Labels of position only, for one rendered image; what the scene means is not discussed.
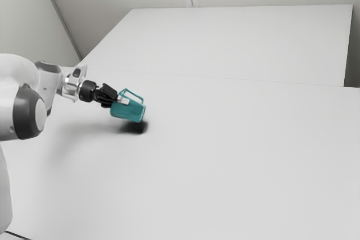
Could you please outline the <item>teal faceted mug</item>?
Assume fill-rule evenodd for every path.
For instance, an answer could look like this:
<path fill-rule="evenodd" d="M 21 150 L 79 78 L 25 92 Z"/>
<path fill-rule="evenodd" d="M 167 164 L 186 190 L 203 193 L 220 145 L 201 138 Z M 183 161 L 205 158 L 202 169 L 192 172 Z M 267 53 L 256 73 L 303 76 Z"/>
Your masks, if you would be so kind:
<path fill-rule="evenodd" d="M 145 110 L 144 99 L 131 90 L 124 88 L 118 93 L 116 102 L 111 105 L 110 115 L 140 123 L 143 120 Z"/>

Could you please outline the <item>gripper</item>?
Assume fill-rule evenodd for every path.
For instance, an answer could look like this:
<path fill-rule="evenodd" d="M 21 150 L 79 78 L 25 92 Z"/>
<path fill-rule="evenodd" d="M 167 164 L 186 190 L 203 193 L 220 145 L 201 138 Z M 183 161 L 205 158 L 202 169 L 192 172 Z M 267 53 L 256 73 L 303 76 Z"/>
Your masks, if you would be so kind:
<path fill-rule="evenodd" d="M 117 91 L 109 85 L 103 83 L 100 94 L 99 89 L 94 81 L 84 80 L 79 88 L 78 97 L 81 101 L 88 103 L 97 101 L 103 108 L 110 108 L 113 103 L 129 105 L 129 99 L 119 96 Z"/>

